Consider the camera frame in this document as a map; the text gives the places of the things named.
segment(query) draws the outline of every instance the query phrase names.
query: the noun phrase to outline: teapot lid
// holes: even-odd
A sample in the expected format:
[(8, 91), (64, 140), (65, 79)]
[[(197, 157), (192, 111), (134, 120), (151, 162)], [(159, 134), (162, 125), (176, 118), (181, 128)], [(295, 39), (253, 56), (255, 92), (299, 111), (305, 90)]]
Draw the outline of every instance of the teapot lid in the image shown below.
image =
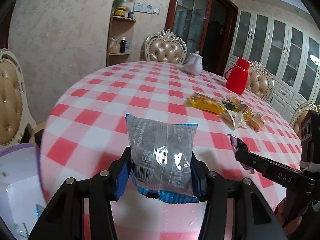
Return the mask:
[(199, 51), (198, 50), (196, 50), (194, 53), (190, 53), (190, 55), (202, 58), (202, 56), (199, 55)]

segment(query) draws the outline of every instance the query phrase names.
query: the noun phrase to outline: flower vase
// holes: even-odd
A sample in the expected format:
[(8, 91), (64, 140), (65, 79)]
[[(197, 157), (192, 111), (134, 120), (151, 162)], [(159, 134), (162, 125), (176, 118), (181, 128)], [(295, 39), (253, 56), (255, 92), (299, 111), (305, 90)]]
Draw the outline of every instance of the flower vase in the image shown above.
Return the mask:
[(119, 6), (122, 6), (123, 2), (124, 2), (124, 0), (113, 0), (113, 5), (112, 5), (112, 14), (113, 15), (115, 14), (117, 8)]

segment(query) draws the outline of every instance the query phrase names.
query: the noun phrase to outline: red lid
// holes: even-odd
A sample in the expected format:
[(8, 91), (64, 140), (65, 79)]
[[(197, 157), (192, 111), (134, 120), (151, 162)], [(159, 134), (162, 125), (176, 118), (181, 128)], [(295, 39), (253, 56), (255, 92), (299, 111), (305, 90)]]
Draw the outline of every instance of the red lid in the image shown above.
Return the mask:
[(245, 60), (244, 58), (239, 58), (237, 61), (237, 64), (239, 67), (244, 68), (245, 70), (248, 70), (250, 67), (249, 61)]

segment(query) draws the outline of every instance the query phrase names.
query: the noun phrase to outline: red and white checkered tablecloth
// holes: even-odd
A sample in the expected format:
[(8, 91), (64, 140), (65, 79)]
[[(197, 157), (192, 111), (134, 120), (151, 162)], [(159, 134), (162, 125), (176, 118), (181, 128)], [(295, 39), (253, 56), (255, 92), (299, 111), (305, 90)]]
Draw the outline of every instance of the red and white checkered tablecloth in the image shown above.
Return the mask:
[[(289, 124), (249, 91), (238, 98), (268, 117), (263, 130), (231, 130), (217, 115), (184, 106), (193, 92), (224, 98), (235, 95), (223, 77), (205, 72), (188, 75), (182, 66), (162, 62), (131, 62), (110, 66), (74, 84), (48, 118), (41, 145), (44, 195), (48, 201), (68, 177), (87, 179), (108, 169), (128, 146), (125, 114), (167, 123), (198, 123), (193, 152), (226, 179), (251, 178), (272, 208), (285, 188), (260, 173), (249, 175), (235, 160), (227, 134), (240, 137), (255, 152), (298, 168), (300, 140)], [(197, 239), (206, 203), (167, 204), (137, 192), (131, 180), (112, 212), (119, 239)], [(88, 231), (88, 203), (85, 228)], [(231, 238), (231, 216), (225, 239)]]

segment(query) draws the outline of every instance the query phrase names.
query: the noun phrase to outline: barcode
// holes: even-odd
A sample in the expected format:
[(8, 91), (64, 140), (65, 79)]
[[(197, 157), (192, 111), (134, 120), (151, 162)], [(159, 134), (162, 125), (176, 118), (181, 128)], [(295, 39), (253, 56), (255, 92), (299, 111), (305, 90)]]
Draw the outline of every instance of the barcode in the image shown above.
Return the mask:
[(150, 169), (138, 166), (134, 162), (132, 162), (132, 169), (134, 176), (141, 182), (149, 182), (149, 177), (150, 177)]

